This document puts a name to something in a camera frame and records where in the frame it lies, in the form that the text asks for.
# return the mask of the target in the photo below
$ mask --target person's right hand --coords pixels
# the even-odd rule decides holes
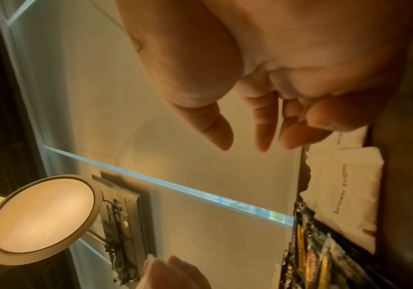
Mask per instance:
[[[413,37],[408,0],[117,4],[162,98],[222,150],[233,133],[217,101],[232,88],[252,111],[260,151],[274,138],[278,97],[285,149],[370,124],[398,86]]]
[[[196,266],[176,256],[171,256],[165,263],[149,255],[144,270],[145,275],[137,289],[211,289]]]

